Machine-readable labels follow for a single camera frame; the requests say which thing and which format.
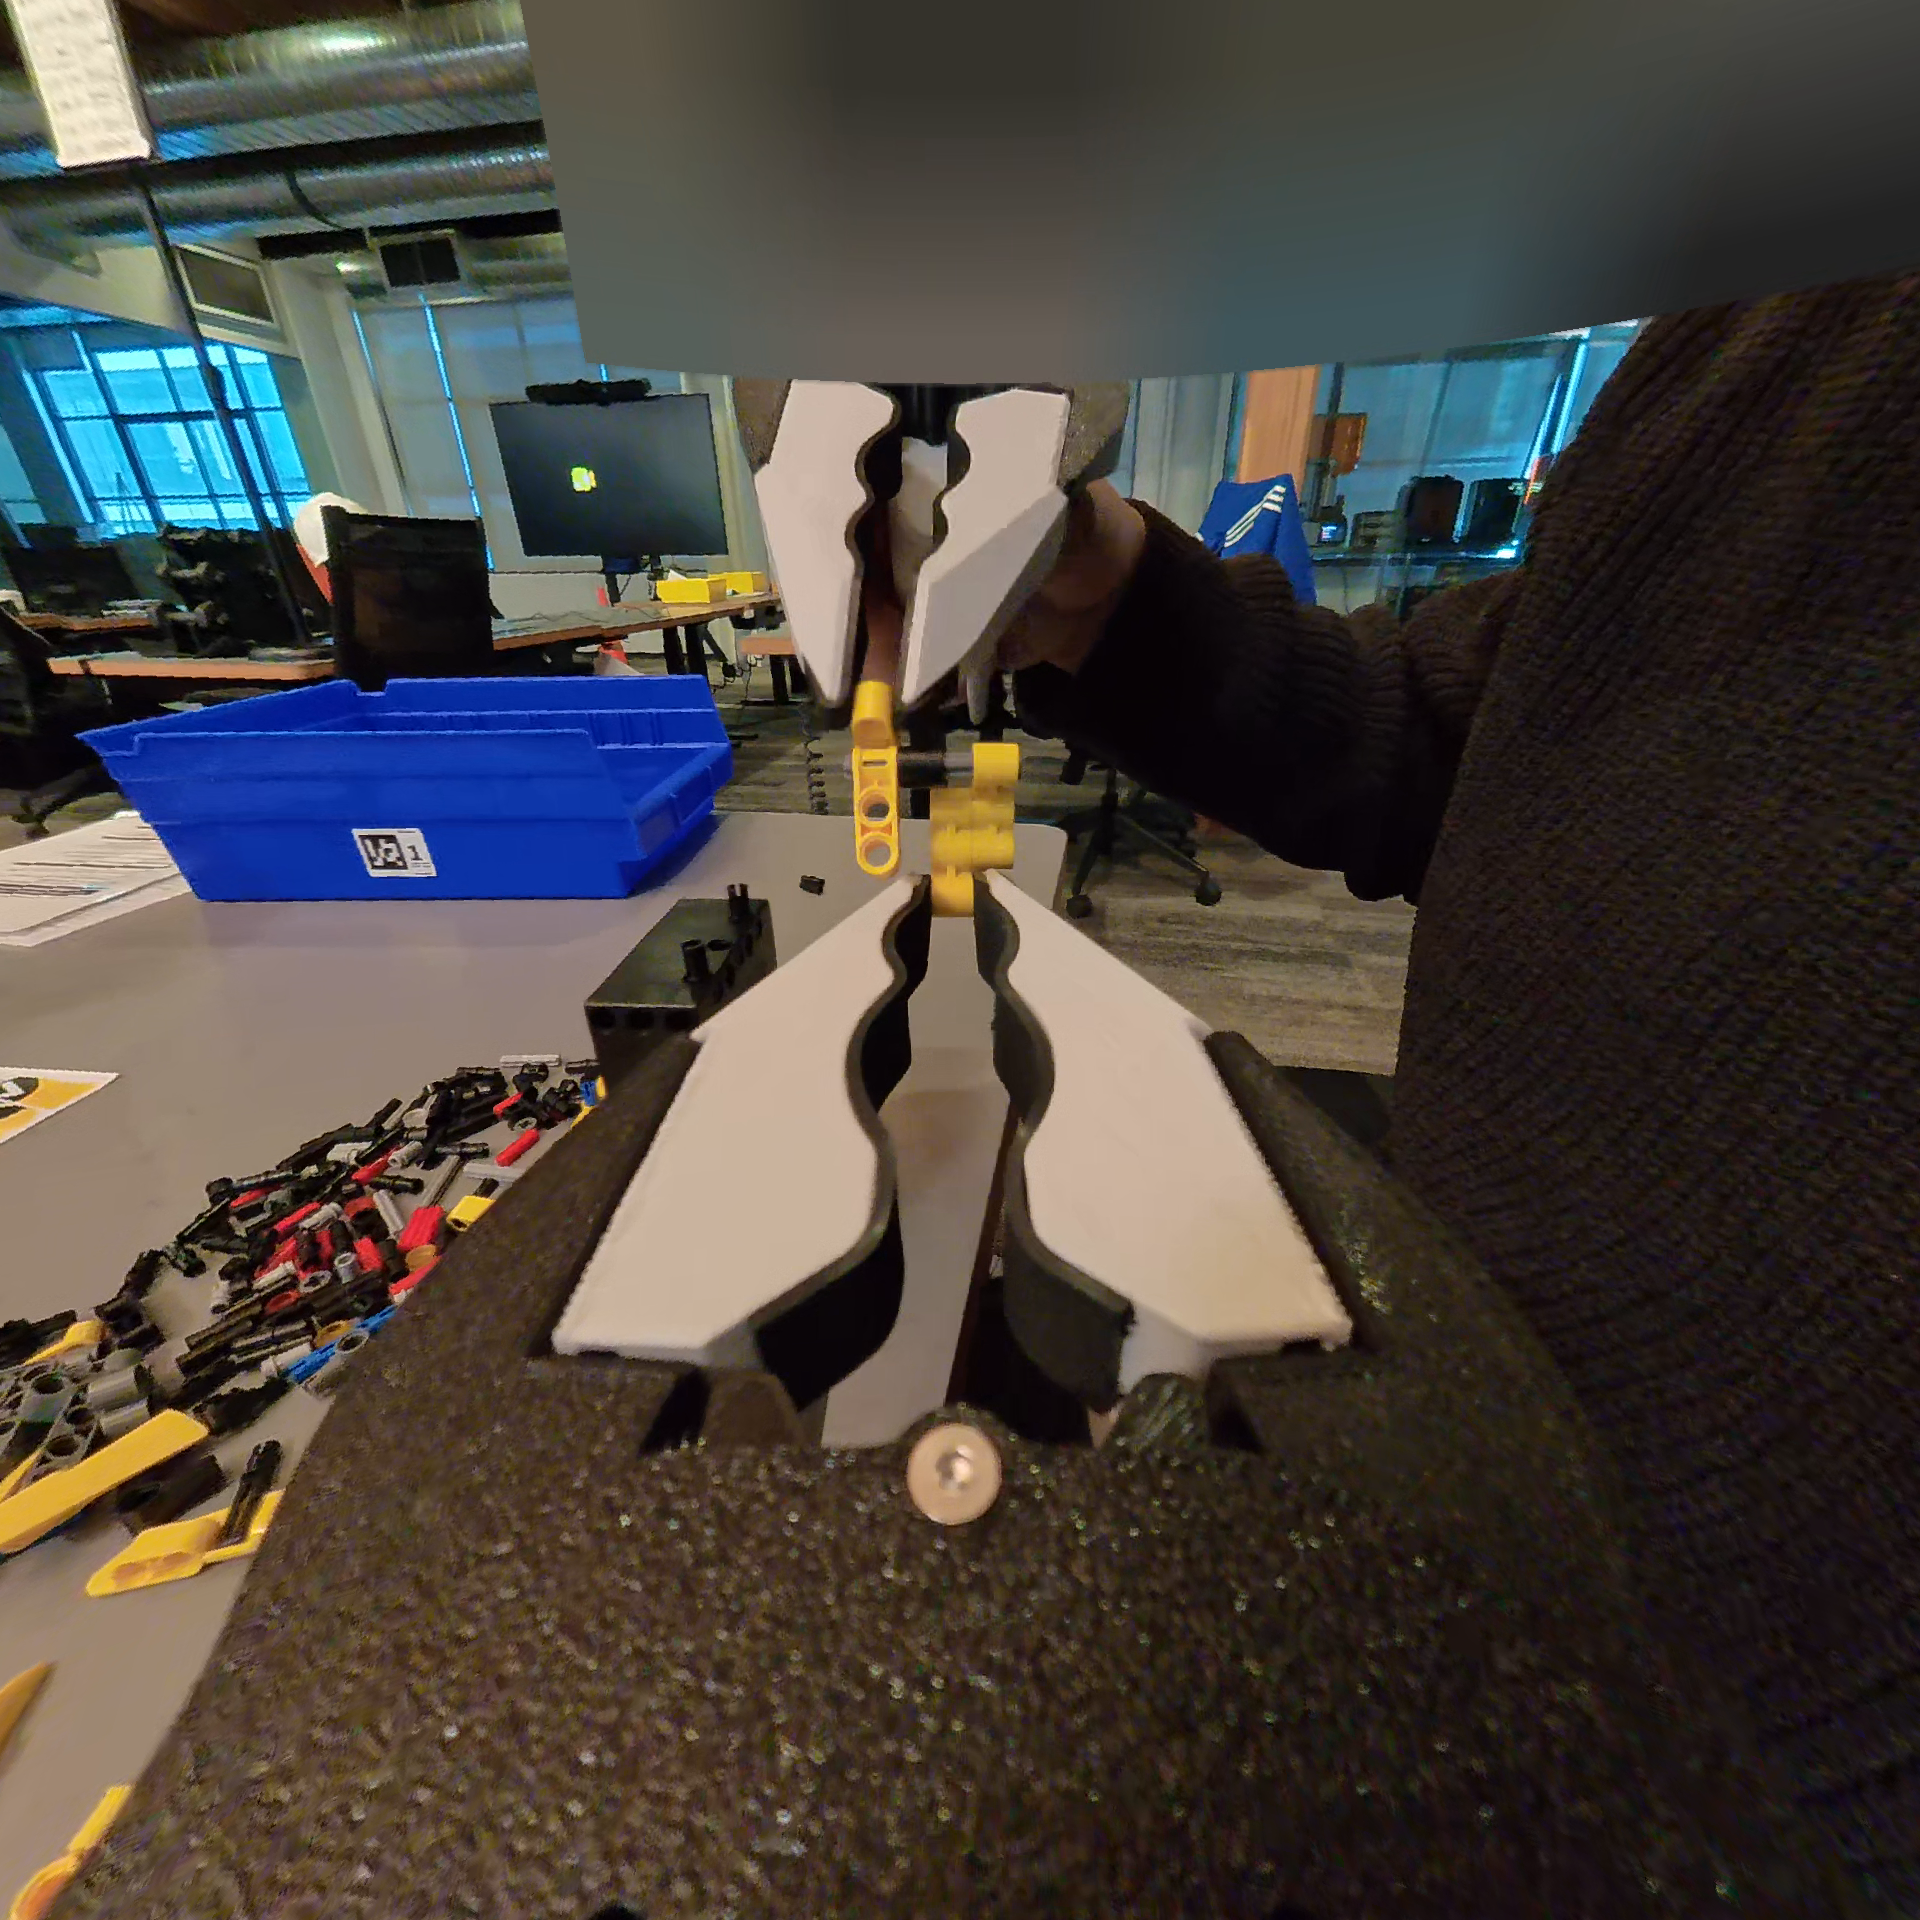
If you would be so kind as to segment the white printed paper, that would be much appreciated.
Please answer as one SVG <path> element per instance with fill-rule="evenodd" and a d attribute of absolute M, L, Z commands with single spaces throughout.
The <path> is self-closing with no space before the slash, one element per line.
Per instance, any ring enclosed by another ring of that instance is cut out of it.
<path fill-rule="evenodd" d="M 174 857 L 130 810 L 1 850 L 1 947 L 31 949 L 186 895 Z"/>

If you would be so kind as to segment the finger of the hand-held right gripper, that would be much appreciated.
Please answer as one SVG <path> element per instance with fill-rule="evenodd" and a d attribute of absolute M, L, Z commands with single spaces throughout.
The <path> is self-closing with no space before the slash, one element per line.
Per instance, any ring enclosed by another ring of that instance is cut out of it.
<path fill-rule="evenodd" d="M 903 708 L 921 708 L 949 676 L 976 692 L 1058 555 L 1070 412 L 1070 394 L 1052 388 L 997 390 L 951 412 L 933 546 L 905 609 Z"/>
<path fill-rule="evenodd" d="M 897 427 L 897 401 L 841 380 L 751 380 L 751 489 L 807 682 L 829 708 L 854 683 L 861 557 L 872 451 Z"/>

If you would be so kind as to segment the black toy battery box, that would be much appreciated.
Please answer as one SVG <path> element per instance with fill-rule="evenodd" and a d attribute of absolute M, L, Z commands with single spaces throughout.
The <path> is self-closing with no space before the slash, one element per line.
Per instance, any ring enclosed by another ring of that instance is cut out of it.
<path fill-rule="evenodd" d="M 773 908 L 744 883 L 671 903 L 588 995 L 583 1014 L 612 1089 L 661 1045 L 701 1027 L 776 964 Z"/>

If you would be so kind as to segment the black office chair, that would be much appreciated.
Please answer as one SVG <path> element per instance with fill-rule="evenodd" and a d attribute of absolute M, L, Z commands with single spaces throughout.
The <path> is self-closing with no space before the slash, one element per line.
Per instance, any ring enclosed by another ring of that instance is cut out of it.
<path fill-rule="evenodd" d="M 391 682 L 496 671 L 488 540 L 480 519 L 325 508 L 336 676 Z"/>

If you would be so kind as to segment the black swivel chair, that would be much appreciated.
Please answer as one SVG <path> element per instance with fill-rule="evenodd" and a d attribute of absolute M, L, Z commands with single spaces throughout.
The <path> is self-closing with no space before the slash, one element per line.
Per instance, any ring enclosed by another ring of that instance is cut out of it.
<path fill-rule="evenodd" d="M 1061 781 L 1081 785 L 1093 766 L 1101 775 L 1097 801 L 1072 807 L 1058 818 L 1058 828 L 1079 845 L 1062 898 L 1066 918 L 1086 921 L 1093 914 L 1087 887 L 1095 868 L 1110 866 L 1116 855 L 1129 850 L 1164 859 L 1183 875 L 1197 905 L 1215 908 L 1220 885 L 1194 855 L 1194 817 L 1185 807 L 1156 798 L 1141 785 L 1121 789 L 1119 771 L 1103 758 L 1093 761 L 1090 753 L 1077 741 L 1066 742 Z"/>

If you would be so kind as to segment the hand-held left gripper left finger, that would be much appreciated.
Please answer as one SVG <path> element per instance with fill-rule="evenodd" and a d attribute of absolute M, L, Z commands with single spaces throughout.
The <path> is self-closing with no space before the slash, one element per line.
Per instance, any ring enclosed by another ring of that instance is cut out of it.
<path fill-rule="evenodd" d="M 554 1353 L 759 1369 L 812 1409 L 879 1351 L 905 1286 L 879 1106 L 929 921 L 927 881 L 894 881 L 697 1030 Z"/>

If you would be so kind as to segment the blue jacket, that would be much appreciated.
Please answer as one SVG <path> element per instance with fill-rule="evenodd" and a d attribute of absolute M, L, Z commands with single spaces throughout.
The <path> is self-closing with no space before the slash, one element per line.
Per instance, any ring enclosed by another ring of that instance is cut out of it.
<path fill-rule="evenodd" d="M 1223 477 L 1209 499 L 1197 540 L 1220 559 L 1278 562 L 1293 597 L 1302 605 L 1316 605 L 1311 551 L 1290 473 L 1253 483 Z"/>

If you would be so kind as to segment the yellow short toy beam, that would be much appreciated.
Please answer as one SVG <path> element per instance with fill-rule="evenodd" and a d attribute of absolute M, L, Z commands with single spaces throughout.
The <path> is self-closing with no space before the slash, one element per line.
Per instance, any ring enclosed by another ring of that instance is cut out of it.
<path fill-rule="evenodd" d="M 895 692 L 885 679 L 861 679 L 849 708 L 849 781 L 854 865 L 869 878 L 895 875 L 900 859 L 900 773 Z"/>

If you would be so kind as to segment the black computer monitor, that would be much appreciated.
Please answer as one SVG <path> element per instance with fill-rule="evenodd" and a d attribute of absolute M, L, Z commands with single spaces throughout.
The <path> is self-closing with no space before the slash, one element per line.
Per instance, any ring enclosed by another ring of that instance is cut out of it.
<path fill-rule="evenodd" d="M 529 559 L 718 557 L 729 525 L 711 401 L 496 401 L 496 453 Z"/>

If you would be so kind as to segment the person's right hand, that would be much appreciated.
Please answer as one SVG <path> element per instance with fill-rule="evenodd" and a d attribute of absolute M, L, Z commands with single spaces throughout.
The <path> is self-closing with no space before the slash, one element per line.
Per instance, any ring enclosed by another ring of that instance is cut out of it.
<path fill-rule="evenodd" d="M 1062 543 L 997 645 L 997 670 L 1073 674 L 1097 646 L 1145 551 L 1145 519 L 1108 477 L 1072 497 Z"/>

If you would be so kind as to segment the yellow toy connector block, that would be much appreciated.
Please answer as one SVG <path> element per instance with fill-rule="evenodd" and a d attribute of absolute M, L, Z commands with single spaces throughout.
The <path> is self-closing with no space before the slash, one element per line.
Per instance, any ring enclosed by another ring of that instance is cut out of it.
<path fill-rule="evenodd" d="M 974 914 L 976 878 L 1017 859 L 1017 742 L 976 741 L 944 756 L 927 790 L 927 898 L 937 918 Z"/>

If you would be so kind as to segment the person's torso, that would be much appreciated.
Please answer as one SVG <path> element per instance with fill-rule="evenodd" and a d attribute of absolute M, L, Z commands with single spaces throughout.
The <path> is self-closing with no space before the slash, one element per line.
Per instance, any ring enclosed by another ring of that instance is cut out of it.
<path fill-rule="evenodd" d="M 1393 1153 L 1614 1460 L 1664 1633 L 1914 1916 L 1914 271 L 1652 319 L 1477 674 Z"/>

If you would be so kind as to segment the blue storage bin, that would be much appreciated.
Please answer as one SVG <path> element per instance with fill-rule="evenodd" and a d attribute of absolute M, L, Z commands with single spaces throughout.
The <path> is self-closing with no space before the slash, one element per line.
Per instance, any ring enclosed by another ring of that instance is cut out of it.
<path fill-rule="evenodd" d="M 334 679 L 85 741 L 207 903 L 623 898 L 733 775 L 693 676 Z"/>

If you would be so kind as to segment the wooden office desk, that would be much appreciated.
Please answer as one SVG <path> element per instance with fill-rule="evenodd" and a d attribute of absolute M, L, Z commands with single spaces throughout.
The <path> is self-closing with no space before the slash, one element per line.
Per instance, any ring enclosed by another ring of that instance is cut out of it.
<path fill-rule="evenodd" d="M 776 589 L 743 593 L 711 604 L 634 604 L 594 612 L 510 620 L 492 645 L 496 655 L 549 653 L 623 641 L 633 633 L 701 628 L 719 617 L 743 617 L 782 605 Z M 302 649 L 296 659 L 141 655 L 128 649 L 53 655 L 47 671 L 62 682 L 241 682 L 253 685 L 314 683 L 334 671 L 330 652 Z"/>

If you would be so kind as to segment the pile of toy building pieces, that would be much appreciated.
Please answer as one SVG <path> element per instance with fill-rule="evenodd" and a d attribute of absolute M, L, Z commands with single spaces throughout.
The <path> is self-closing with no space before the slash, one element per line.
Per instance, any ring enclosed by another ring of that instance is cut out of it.
<path fill-rule="evenodd" d="M 72 1673 L 102 1691 L 30 1710 L 4 1916 L 585 1916 L 614 1866 L 623 1708 L 592 1567 L 617 1519 L 594 1492 L 633 1465 L 641 1394 L 549 1351 L 589 1229 L 633 1166 L 599 1119 L 510 1188 L 431 1268 L 349 1161 L 303 1158 L 207 1201 L 239 1303 L 215 1313 L 184 1388 L 144 1423 L 165 1460 L 202 1446 L 232 1375 L 342 1323 L 381 1326 L 281 1497 L 184 1532 L 165 1572 L 221 1553 L 220 1634 L 196 1663 L 181 1598 L 72 1586 Z"/>

